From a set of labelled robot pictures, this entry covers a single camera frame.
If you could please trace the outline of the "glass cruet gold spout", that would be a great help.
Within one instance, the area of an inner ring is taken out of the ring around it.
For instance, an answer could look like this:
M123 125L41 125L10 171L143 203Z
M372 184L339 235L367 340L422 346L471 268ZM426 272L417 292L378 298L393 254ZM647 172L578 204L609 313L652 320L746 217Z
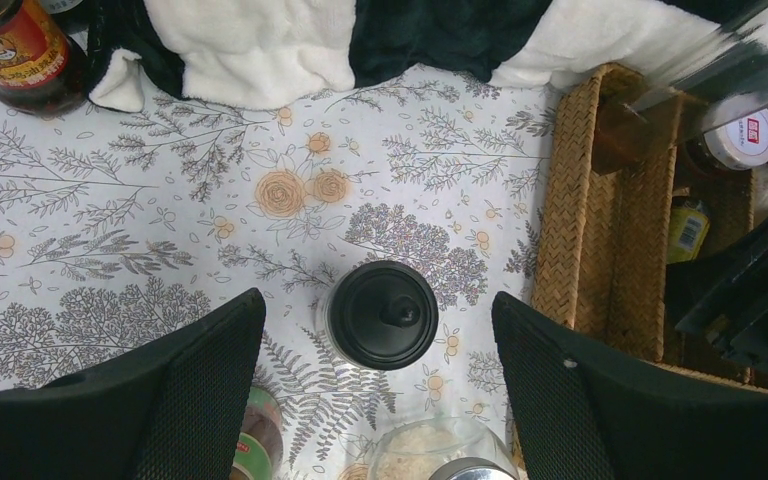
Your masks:
M613 173L768 108L768 1L747 1L711 33L599 106L591 167Z

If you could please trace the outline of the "small yellow oil bottle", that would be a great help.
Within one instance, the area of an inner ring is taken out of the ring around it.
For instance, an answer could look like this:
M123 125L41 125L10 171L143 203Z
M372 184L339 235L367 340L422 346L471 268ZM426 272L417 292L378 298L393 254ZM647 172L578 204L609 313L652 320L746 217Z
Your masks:
M666 263L695 260L710 228L705 202L691 196L675 196L670 208Z

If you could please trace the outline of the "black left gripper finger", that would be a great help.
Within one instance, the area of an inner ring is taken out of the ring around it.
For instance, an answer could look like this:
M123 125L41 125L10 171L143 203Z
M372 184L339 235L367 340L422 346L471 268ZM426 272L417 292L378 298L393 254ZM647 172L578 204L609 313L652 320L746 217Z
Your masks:
M0 479L225 479L266 319L249 289L40 388L0 391Z

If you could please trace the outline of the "black cap salt shaker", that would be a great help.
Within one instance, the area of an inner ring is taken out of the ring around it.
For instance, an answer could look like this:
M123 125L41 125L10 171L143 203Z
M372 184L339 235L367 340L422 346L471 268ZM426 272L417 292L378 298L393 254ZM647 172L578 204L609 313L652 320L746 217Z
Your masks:
M319 301L314 329L339 358L377 371L408 367L433 343L439 307L408 265L378 260L344 274Z

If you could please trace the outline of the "white lid brown sauce jar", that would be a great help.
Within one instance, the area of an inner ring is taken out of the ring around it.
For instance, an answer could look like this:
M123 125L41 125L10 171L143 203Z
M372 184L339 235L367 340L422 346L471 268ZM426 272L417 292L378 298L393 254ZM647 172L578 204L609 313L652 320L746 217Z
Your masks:
M682 147L689 164L709 175L763 166L768 163L768 110L700 134Z

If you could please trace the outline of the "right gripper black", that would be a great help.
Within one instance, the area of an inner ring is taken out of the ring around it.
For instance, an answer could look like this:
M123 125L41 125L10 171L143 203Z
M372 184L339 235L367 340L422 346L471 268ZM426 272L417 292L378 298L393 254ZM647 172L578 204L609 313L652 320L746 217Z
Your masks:
M768 374L768 218L668 265L666 318ZM492 325L532 479L768 479L768 393L627 355L499 292Z

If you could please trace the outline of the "woven wicker tray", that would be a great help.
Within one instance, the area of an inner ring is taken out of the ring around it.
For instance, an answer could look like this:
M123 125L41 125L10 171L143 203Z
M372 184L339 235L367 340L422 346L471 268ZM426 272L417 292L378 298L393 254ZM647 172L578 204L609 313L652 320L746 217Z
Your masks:
M606 175L591 167L599 107L641 81L634 71L605 64L559 103L532 306L658 367L768 391L768 374L723 360L665 322L675 151Z

